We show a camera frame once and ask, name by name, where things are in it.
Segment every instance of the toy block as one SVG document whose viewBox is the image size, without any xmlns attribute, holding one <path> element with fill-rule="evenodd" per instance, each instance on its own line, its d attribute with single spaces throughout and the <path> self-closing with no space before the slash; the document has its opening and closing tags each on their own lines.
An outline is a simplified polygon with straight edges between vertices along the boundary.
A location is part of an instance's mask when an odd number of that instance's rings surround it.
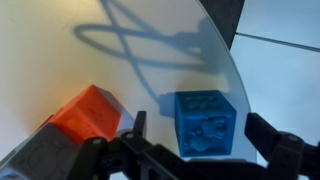
<svg viewBox="0 0 320 180">
<path fill-rule="evenodd" d="M 63 106 L 49 120 L 77 144 L 95 136 L 111 141 L 119 121 L 120 113 L 93 85 Z"/>
<path fill-rule="evenodd" d="M 175 93 L 181 157 L 231 154 L 236 110 L 217 90 Z"/>
<path fill-rule="evenodd" d="M 0 162 L 0 179 L 66 179 L 79 149 L 47 123 Z"/>
</svg>

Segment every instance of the blue cube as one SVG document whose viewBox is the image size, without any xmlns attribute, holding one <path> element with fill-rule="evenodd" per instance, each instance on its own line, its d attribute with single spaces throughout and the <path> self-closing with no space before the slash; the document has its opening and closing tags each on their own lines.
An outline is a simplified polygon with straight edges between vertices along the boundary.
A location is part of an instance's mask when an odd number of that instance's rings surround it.
<svg viewBox="0 0 320 180">
<path fill-rule="evenodd" d="M 231 154 L 236 110 L 217 90 L 175 93 L 181 157 Z"/>
</svg>

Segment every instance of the orange cube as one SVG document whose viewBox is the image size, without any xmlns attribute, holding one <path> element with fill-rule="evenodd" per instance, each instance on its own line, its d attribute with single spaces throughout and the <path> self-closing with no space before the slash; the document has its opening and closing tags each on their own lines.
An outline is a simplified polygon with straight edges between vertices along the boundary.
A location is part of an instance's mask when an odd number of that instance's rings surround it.
<svg viewBox="0 0 320 180">
<path fill-rule="evenodd" d="M 120 113 L 91 85 L 49 121 L 77 144 L 94 136 L 111 141 L 118 128 Z"/>
</svg>

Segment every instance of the glass surface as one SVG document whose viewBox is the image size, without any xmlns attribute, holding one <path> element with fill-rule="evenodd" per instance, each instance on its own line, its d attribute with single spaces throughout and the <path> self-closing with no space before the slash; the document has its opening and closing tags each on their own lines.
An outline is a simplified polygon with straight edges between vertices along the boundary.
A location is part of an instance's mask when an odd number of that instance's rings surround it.
<svg viewBox="0 0 320 180">
<path fill-rule="evenodd" d="M 6 144 L 7 150 L 1 155 L 13 149 L 14 143 L 8 142 L 23 139 L 95 84 L 119 102 L 119 129 L 131 127 L 137 111 L 146 110 L 147 139 L 177 154 L 173 93 L 220 90 L 237 110 L 237 119 L 231 156 L 214 158 L 255 162 L 255 149 L 244 135 L 250 107 L 243 84 L 218 30 L 198 2 L 2 3 L 0 80 L 5 86 L 0 89 L 0 107 L 6 107 L 6 114 L 0 119 L 7 126 L 0 130 L 23 130 L 14 135 L 2 131 L 0 146 Z"/>
</svg>

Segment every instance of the black plastic part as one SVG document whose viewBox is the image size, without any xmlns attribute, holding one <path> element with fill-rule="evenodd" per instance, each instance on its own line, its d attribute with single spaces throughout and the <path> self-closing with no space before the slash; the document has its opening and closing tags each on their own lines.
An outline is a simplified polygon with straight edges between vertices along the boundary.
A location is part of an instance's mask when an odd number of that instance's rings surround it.
<svg viewBox="0 0 320 180">
<path fill-rule="evenodd" d="M 75 160 L 68 180 L 87 180 L 92 179 L 96 173 L 97 162 L 101 153 L 106 149 L 108 142 L 103 137 L 87 139 Z"/>
<path fill-rule="evenodd" d="M 256 113 L 248 113 L 244 133 L 263 158 L 269 162 L 281 134 Z"/>
<path fill-rule="evenodd" d="M 126 170 L 128 158 L 128 153 L 122 151 L 120 138 L 113 139 L 99 159 L 97 167 L 99 179 L 109 179 L 112 173 Z"/>
<path fill-rule="evenodd" d="M 145 137 L 146 111 L 139 111 L 133 125 L 133 131 L 142 137 Z"/>
<path fill-rule="evenodd" d="M 185 162 L 141 135 L 145 112 L 139 112 L 133 131 L 108 143 L 90 138 L 83 144 L 68 179 L 109 179 L 123 172 L 129 179 L 297 179 L 298 174 L 320 179 L 320 144 L 315 147 L 290 133 L 280 133 L 258 114 L 249 113 L 245 135 L 269 161 L 267 168 L 244 161 Z"/>
<path fill-rule="evenodd" d="M 188 162 L 211 179 L 261 179 L 265 168 L 250 162 L 191 160 Z"/>
<path fill-rule="evenodd" d="M 320 179 L 320 143 L 317 147 L 305 143 L 300 173 L 310 179 Z"/>
<path fill-rule="evenodd" d="M 141 179 L 210 179 L 161 145 L 146 150 L 139 158 Z"/>
<path fill-rule="evenodd" d="M 295 180 L 298 178 L 304 142 L 292 134 L 281 136 L 262 179 Z"/>
</svg>

